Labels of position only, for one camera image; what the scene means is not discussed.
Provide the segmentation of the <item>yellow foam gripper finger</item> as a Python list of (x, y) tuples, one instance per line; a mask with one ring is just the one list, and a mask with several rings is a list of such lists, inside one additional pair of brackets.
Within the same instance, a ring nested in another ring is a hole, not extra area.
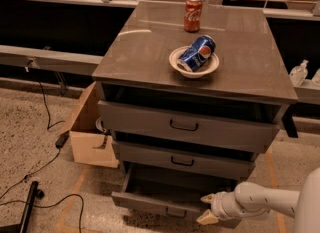
[(212, 225), (218, 223), (219, 219), (210, 209), (207, 209), (201, 216), (197, 218), (196, 222), (201, 225)]
[(214, 197), (215, 197), (215, 195), (214, 195), (213, 193), (211, 193), (211, 194), (208, 194), (208, 195), (206, 195), (206, 196), (203, 196), (203, 197), (201, 198), (201, 201), (202, 201), (203, 203), (211, 204), (212, 201), (213, 201), (213, 199), (214, 199)]

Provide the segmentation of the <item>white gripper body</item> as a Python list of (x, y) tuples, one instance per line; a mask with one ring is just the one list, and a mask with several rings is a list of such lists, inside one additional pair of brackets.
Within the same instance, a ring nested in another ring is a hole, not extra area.
[(218, 192), (211, 201), (211, 210), (220, 220), (239, 217), (239, 205), (233, 192)]

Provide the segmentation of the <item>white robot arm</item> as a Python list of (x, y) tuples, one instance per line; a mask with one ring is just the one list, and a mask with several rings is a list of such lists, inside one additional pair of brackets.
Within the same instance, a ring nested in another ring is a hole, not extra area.
[(273, 210), (294, 219), (293, 233), (320, 233), (320, 168), (308, 175), (300, 191), (242, 182), (232, 192), (209, 194), (201, 201), (210, 205), (197, 219), (201, 225), (258, 217)]

